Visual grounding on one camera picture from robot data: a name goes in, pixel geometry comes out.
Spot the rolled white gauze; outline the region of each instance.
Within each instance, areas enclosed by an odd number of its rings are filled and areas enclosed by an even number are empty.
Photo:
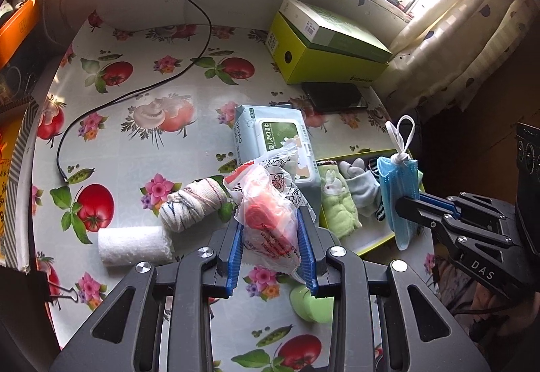
[[[172,241],[163,226],[99,229],[99,257],[107,267],[132,266],[140,261],[171,262]]]
[[[172,232],[182,232],[218,210],[227,201],[227,194],[211,178],[188,184],[171,192],[159,208],[159,217]]]

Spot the blue face mask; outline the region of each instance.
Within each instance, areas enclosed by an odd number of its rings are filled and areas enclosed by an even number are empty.
[[[401,137],[399,132],[401,121],[404,119],[412,123],[412,130],[405,145],[403,144],[403,137]],[[420,196],[418,188],[418,162],[412,160],[406,153],[414,135],[415,125],[412,118],[405,115],[401,117],[397,127],[394,127],[390,121],[387,121],[386,129],[398,152],[390,159],[388,157],[379,157],[377,159],[382,204],[384,205],[388,225],[396,235],[396,244],[399,250],[405,250],[409,247],[409,243],[415,235],[418,225],[398,216],[394,206],[396,201],[401,197],[409,196],[418,199]]]

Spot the green cup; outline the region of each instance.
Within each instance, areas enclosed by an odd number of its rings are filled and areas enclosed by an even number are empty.
[[[289,296],[294,312],[306,322],[332,322],[334,314],[334,298],[316,299],[305,285],[293,288]]]

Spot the silver screw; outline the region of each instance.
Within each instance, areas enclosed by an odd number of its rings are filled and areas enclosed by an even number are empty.
[[[197,250],[197,253],[200,258],[210,258],[210,256],[214,254],[214,249],[211,249],[210,247],[201,247]]]
[[[407,263],[405,261],[402,261],[401,259],[396,259],[395,261],[392,261],[392,268],[396,271],[404,272],[409,268]]]
[[[146,273],[147,271],[150,271],[151,268],[152,264],[146,261],[142,261],[135,266],[136,271],[139,273]]]
[[[347,251],[341,247],[341,245],[334,245],[334,247],[330,247],[330,255],[335,256],[336,258],[345,256],[345,253],[347,253]]]

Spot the barcode label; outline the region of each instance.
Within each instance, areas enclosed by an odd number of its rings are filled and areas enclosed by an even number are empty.
[[[304,29],[310,35],[313,35],[313,33],[315,32],[315,26],[310,21],[306,23],[306,27]]]
[[[279,42],[277,41],[277,38],[275,37],[274,33],[270,31],[268,33],[268,37],[266,38],[266,46],[268,46],[268,50],[273,55],[275,50],[277,49],[279,45]]]

